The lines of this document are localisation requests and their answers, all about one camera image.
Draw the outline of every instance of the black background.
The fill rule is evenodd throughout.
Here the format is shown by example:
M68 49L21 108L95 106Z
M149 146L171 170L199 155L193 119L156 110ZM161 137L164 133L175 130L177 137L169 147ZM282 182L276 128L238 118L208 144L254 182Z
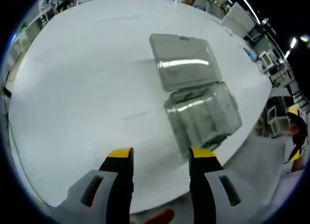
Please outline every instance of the black background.
M242 0L232 0L246 7ZM288 57L301 90L310 98L310 49L299 37L310 34L310 0L247 0L260 20L270 18L271 26L276 30L276 41L285 54L290 48L293 37L298 43Z
M14 30L34 1L35 0L1 0L1 59L4 56L4 52ZM50 222L40 214L22 190L21 184L16 180L16 176L9 165L5 147L6 146L3 145L2 136L0 135L0 197L2 201L0 223Z

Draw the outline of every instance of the person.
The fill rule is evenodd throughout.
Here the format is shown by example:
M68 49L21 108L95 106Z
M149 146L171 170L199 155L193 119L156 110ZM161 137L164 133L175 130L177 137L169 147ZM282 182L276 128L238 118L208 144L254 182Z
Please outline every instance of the person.
M71 6L71 1L72 1L72 0L63 0L63 2L62 2L63 10L66 10L66 9L68 8L68 6L69 6L69 8L70 8L70 6Z
M302 146L308 136L308 130L305 121L298 114L288 112L287 115L292 125L285 133L292 136L295 145L288 159L288 161L290 161L298 152L299 154L302 153Z
M42 14L41 15L41 20L43 21L43 22L46 22L47 23L47 16L46 16L46 14Z

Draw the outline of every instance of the white table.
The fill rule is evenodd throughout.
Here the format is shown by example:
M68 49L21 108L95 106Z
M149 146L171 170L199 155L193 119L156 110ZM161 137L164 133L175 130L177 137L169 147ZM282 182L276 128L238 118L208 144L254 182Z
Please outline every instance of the white table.
M240 46L209 14L170 0L94 0L56 15L26 53L9 119L21 164L38 195L56 206L115 148L135 148L131 213L189 190L163 108L152 33L206 39L235 96L243 125L215 150L224 164L255 125L271 91Z

